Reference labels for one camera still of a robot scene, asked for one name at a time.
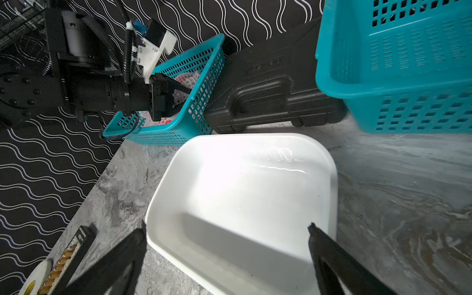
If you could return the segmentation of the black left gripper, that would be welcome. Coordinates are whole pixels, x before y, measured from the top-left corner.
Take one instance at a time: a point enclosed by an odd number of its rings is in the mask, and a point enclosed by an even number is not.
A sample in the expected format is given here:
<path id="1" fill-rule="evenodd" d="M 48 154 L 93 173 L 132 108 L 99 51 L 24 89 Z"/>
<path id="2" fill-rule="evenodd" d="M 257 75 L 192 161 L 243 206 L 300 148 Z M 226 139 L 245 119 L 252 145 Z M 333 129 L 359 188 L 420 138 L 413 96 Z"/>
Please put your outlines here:
<path id="1" fill-rule="evenodd" d="M 71 109 L 79 121 L 103 111 L 130 114 L 149 112 L 154 121 L 174 116 L 173 92 L 191 93 L 192 89 L 171 77 L 157 73 L 146 83 L 136 78 L 130 84 L 118 76 L 75 76 L 70 79 Z"/>

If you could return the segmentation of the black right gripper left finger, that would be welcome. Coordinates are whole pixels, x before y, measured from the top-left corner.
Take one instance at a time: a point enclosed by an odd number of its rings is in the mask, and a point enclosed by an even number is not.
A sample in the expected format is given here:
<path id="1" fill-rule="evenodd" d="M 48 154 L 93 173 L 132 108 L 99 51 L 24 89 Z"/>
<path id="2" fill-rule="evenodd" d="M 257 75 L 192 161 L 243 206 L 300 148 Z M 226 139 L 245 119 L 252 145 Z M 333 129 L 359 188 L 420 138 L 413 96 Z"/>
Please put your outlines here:
<path id="1" fill-rule="evenodd" d="M 141 223 L 97 263 L 58 295 L 133 295 L 147 251 L 146 225 Z"/>

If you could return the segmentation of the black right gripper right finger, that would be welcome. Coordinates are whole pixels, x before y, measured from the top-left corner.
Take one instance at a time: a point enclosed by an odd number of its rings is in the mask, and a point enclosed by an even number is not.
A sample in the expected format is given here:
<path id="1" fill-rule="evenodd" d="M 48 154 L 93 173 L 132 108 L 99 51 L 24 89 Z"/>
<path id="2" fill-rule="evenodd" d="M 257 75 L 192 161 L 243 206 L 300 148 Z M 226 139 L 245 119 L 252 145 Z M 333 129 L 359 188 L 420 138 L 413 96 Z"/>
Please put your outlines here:
<path id="1" fill-rule="evenodd" d="M 343 286 L 352 295 L 396 293 L 350 256 L 315 223 L 308 227 L 308 231 L 310 255 L 322 295 L 343 295 Z"/>

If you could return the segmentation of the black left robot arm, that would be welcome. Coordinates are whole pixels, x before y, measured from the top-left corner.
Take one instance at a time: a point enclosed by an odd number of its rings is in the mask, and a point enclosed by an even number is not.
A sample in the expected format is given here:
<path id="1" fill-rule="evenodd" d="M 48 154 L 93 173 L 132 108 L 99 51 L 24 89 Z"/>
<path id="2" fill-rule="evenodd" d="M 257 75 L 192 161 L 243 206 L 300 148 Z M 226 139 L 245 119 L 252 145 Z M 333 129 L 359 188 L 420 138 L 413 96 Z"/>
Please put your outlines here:
<path id="1" fill-rule="evenodd" d="M 83 122 L 104 111 L 126 115 L 146 111 L 152 120 L 174 116 L 191 88 L 156 73 L 162 55 L 173 52 L 176 36 L 156 20 L 133 21 L 115 3 L 124 25 L 119 48 L 103 22 L 56 1 L 33 4 L 1 31 L 1 128 L 66 108 Z"/>

